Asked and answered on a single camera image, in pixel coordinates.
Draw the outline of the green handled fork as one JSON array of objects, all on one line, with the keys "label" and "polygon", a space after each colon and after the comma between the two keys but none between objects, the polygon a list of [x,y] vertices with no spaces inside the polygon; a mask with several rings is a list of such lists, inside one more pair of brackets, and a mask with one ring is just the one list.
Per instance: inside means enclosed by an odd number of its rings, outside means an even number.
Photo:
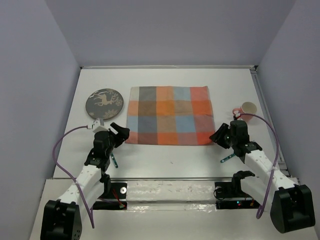
[{"label": "green handled fork", "polygon": [[230,155],[224,157],[222,160],[220,160],[220,163],[224,163],[224,162],[228,161],[229,159],[231,159],[231,158],[233,158],[233,157],[235,157],[235,156],[236,156],[236,155],[235,155],[234,153],[233,153],[233,154],[230,154]]}]

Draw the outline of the green handled spoon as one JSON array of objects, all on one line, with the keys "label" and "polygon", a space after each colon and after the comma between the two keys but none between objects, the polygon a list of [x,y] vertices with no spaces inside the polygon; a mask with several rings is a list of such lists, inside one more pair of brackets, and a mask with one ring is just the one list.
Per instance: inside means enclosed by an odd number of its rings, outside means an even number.
[{"label": "green handled spoon", "polygon": [[111,159],[112,159],[112,162],[113,162],[115,168],[117,169],[119,166],[118,166],[118,163],[117,163],[117,161],[116,161],[116,158],[115,158],[114,154],[111,153],[111,154],[110,154],[110,157],[111,157]]}]

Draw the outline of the grey reindeer plate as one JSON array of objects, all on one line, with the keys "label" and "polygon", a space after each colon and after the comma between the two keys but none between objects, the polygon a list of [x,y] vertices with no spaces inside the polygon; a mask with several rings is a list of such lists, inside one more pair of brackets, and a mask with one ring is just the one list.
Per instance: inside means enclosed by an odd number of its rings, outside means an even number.
[{"label": "grey reindeer plate", "polygon": [[112,88],[93,92],[85,103],[87,114],[93,119],[109,120],[117,116],[124,106],[124,98]]}]

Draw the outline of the pink mug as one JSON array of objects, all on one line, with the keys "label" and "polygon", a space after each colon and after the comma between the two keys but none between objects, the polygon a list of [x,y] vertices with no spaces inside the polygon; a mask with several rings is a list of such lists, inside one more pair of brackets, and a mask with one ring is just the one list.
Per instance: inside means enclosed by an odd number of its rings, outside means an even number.
[{"label": "pink mug", "polygon": [[249,114],[249,115],[241,115],[239,118],[244,120],[245,122],[249,122],[253,116],[257,113],[257,106],[252,102],[244,102],[240,107],[234,108],[232,110],[232,114],[234,116],[238,116],[240,114]]}]

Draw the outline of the checkered orange blue cloth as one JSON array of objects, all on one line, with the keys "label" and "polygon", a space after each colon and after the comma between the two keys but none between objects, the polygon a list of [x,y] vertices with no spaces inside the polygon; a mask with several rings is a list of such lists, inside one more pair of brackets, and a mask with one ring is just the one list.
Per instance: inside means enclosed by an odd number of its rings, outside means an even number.
[{"label": "checkered orange blue cloth", "polygon": [[204,146],[215,133],[207,86],[137,86],[130,90],[128,144]]}]

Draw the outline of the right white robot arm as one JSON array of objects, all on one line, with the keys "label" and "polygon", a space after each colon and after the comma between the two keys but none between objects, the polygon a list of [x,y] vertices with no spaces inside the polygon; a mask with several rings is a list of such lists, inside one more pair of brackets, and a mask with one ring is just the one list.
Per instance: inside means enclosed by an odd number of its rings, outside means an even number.
[{"label": "right white robot arm", "polygon": [[224,149],[231,148],[249,168],[234,173],[231,181],[215,183],[219,205],[224,200],[251,197],[259,203],[256,217],[269,212],[272,224],[282,234],[315,226],[310,188],[296,184],[268,159],[262,147],[250,140],[245,121],[222,124],[210,140]]}]

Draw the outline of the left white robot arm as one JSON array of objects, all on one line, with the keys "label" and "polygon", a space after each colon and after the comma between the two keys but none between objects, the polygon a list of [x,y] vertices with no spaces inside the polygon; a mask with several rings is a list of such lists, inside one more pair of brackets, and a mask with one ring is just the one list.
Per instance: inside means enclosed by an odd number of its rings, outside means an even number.
[{"label": "left white robot arm", "polygon": [[127,209],[127,203],[121,199],[120,187],[113,186],[106,173],[113,150],[122,145],[130,136],[130,129],[112,122],[106,128],[101,119],[96,119],[91,126],[85,126],[94,132],[93,147],[90,150],[82,170],[74,177],[53,160],[58,168],[73,181],[70,187],[56,200],[49,200],[44,206],[40,239],[42,240],[78,240],[82,234],[85,217],[94,222],[93,210],[96,201],[108,202],[108,195],[114,197],[110,204],[119,210]]}]

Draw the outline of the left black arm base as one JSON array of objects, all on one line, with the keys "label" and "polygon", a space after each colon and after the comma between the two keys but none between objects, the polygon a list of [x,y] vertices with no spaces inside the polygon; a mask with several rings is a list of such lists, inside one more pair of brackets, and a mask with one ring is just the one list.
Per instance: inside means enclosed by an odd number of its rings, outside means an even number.
[{"label": "left black arm base", "polygon": [[124,211],[127,210],[128,183],[112,181],[110,191],[104,192],[93,204],[93,210]]}]

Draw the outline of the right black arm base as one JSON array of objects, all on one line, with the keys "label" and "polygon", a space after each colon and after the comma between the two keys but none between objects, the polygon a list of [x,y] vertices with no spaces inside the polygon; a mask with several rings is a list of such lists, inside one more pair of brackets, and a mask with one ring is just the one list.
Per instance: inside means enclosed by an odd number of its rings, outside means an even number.
[{"label": "right black arm base", "polygon": [[258,209],[260,204],[247,193],[234,192],[232,183],[218,181],[214,183],[213,196],[218,210]]}]

